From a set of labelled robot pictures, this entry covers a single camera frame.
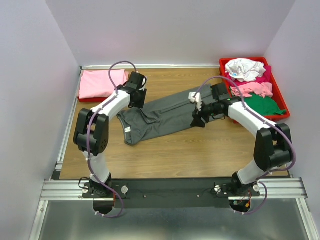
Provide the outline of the grey t shirt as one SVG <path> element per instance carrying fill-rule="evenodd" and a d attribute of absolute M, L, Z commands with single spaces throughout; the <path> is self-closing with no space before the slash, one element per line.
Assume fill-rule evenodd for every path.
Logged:
<path fill-rule="evenodd" d="M 125 144 L 134 146 L 196 127 L 193 116 L 196 105 L 189 100 L 189 94 L 196 90 L 195 87 L 148 102 L 143 108 L 120 111 L 116 116 L 123 128 Z"/>

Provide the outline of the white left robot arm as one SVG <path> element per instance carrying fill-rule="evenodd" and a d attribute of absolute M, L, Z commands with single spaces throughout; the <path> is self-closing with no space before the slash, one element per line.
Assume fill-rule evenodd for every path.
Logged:
<path fill-rule="evenodd" d="M 194 126 L 210 87 L 202 85 L 146 103 L 147 77 L 133 71 L 127 81 L 116 83 L 109 72 L 112 94 L 98 106 L 80 110 L 73 142 L 83 152 L 90 171 L 89 183 L 82 187 L 85 194 L 104 198 L 115 195 L 112 177 L 104 152 L 109 143 L 110 120 L 118 118 L 124 141 L 134 146 L 141 141 L 177 133 Z"/>

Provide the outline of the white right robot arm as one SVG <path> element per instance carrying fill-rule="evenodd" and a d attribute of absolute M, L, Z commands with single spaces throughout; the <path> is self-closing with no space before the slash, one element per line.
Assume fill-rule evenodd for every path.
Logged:
<path fill-rule="evenodd" d="M 224 83 L 210 86 L 213 102 L 206 104 L 200 92 L 191 93 L 195 109 L 191 127 L 203 128 L 210 119 L 229 117 L 254 137 L 253 159 L 244 168 L 236 171 L 226 186 L 222 187 L 234 196 L 241 196 L 251 189 L 259 179 L 269 173 L 280 172 L 283 165 L 296 159 L 290 128 L 277 124 L 254 111 L 239 96 L 231 96 Z"/>

